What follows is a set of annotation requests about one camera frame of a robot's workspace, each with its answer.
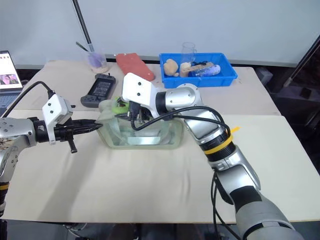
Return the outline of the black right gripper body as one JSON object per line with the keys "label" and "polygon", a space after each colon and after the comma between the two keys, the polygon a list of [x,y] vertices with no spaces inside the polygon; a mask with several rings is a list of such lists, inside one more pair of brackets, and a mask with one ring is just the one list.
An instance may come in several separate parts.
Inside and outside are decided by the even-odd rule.
{"label": "black right gripper body", "polygon": [[121,113],[128,113],[130,116],[130,119],[123,119],[126,121],[138,121],[139,123],[145,123],[146,121],[149,121],[152,117],[150,111],[142,107],[139,103],[133,102],[133,101],[123,101],[119,100],[119,107],[121,109]]}

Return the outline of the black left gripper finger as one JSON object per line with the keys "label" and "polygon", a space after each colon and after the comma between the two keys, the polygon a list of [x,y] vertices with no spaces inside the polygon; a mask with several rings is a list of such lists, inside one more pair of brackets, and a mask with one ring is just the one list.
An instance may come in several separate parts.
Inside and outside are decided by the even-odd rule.
{"label": "black left gripper finger", "polygon": [[77,119],[72,120],[75,127],[102,127],[101,123],[97,123],[94,119]]}
{"label": "black left gripper finger", "polygon": [[90,133],[90,132],[96,131],[101,127],[102,127],[102,125],[76,126],[76,127],[73,128],[73,133],[74,134],[86,134],[86,133]]}

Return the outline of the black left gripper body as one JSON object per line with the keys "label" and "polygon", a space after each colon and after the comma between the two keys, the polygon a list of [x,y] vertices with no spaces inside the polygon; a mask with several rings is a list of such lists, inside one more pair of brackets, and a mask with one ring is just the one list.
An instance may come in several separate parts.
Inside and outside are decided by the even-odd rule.
{"label": "black left gripper body", "polygon": [[74,143],[74,127],[75,124],[72,119],[68,119],[65,123],[57,124],[56,127],[54,127],[55,140],[60,142],[68,142],[70,152],[72,154],[78,152]]}

